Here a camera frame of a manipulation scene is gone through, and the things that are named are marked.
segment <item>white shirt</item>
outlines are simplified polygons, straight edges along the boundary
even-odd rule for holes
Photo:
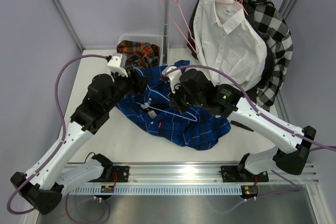
[[[242,5],[226,5],[234,0],[199,0],[194,19],[194,35],[200,63],[221,70],[245,90],[254,87],[265,67],[267,48],[263,39],[246,20]],[[231,84],[211,71],[212,82]]]

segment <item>shirt collar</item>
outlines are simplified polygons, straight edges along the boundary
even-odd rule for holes
[[[242,23],[245,19],[244,15],[244,10],[243,7],[240,3],[237,3],[237,7],[240,8],[230,19],[224,20],[224,24],[221,23],[220,19],[217,16],[217,11],[216,11],[216,1],[223,1],[227,3],[234,3],[234,0],[214,0],[213,2],[213,18],[212,18],[212,23],[215,24],[217,23],[218,26],[223,27],[224,31],[226,31],[227,34],[231,33],[240,23]],[[235,5],[225,5],[228,8],[235,8]]]

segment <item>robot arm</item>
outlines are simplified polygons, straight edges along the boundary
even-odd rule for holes
[[[64,141],[60,137],[32,168],[25,173],[16,172],[11,177],[12,184],[18,188],[59,148],[56,156],[20,190],[21,196],[42,215],[51,212],[62,197],[78,186],[97,178],[106,181],[112,176],[113,163],[101,154],[65,173],[62,170],[109,119],[109,112],[127,93],[138,94],[145,90],[148,78],[133,70],[127,73],[123,68],[124,59],[124,56],[116,55],[109,60],[108,67],[114,80],[109,74],[93,78],[82,104],[71,116]]]
[[[300,128],[270,114],[257,106],[255,112],[246,97],[228,84],[213,86],[201,71],[191,69],[175,71],[168,75],[172,92],[170,106],[184,113],[190,106],[200,106],[213,115],[234,120],[255,130],[272,141],[276,147],[257,154],[246,154],[238,166],[239,175],[248,179],[261,172],[280,168],[283,171],[300,175],[308,158],[311,143],[291,135],[264,117],[267,115],[278,124],[294,132],[314,139],[316,130],[310,126]]]

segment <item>laundry basket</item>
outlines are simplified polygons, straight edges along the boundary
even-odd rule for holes
[[[136,42],[144,42],[155,44],[160,47],[160,66],[162,65],[163,60],[163,36],[157,34],[124,34],[121,35],[118,41],[118,44],[123,40],[130,40]]]

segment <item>black cable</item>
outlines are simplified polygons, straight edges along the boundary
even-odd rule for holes
[[[88,157],[89,157],[91,154],[96,155],[94,152],[90,152],[90,153],[86,156],[86,158],[85,158],[85,160],[84,160],[84,163],[86,163],[86,160],[88,159]]]

